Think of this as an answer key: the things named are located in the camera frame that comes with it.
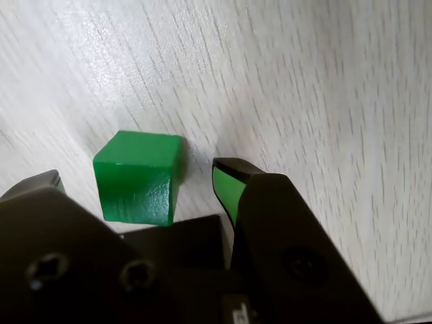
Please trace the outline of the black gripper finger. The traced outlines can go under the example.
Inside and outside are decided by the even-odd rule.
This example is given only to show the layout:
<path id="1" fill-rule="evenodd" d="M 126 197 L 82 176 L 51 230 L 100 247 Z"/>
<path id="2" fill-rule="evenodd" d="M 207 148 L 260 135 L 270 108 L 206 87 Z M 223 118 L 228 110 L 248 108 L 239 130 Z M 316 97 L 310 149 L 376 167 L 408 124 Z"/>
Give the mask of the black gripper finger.
<path id="1" fill-rule="evenodd" d="M 1 203 L 2 323 L 179 323 L 120 236 L 53 186 Z"/>
<path id="2" fill-rule="evenodd" d="M 231 267 L 262 323 L 381 322 L 288 176 L 218 157 L 212 185 L 234 229 Z"/>

